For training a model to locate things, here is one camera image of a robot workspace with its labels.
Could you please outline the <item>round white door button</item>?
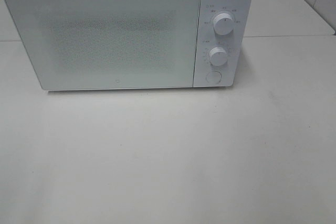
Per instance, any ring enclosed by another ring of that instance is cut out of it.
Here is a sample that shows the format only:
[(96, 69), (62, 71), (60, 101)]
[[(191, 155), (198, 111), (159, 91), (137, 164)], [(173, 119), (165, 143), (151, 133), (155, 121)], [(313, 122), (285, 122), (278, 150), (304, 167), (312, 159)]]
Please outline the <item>round white door button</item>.
[(222, 79), (222, 74), (218, 71), (211, 71), (206, 75), (206, 81), (209, 84), (219, 84)]

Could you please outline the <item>white microwave knob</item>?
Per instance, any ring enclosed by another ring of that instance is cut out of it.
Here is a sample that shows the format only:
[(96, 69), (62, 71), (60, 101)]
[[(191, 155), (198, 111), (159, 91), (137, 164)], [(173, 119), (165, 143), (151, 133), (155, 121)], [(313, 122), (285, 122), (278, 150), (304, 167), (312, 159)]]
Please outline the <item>white microwave knob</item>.
[(228, 53), (223, 47), (212, 48), (208, 53), (208, 58), (213, 66), (222, 66), (228, 60)]
[(228, 35), (235, 25), (235, 18), (229, 12), (216, 14), (213, 18), (213, 28), (217, 35)]

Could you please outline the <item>white microwave door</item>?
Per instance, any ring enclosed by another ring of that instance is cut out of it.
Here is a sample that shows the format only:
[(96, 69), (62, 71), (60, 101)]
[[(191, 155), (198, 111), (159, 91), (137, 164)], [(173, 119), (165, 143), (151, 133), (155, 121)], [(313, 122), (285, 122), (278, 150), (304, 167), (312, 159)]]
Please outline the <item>white microwave door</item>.
[(44, 90), (193, 84), (200, 0), (5, 0)]

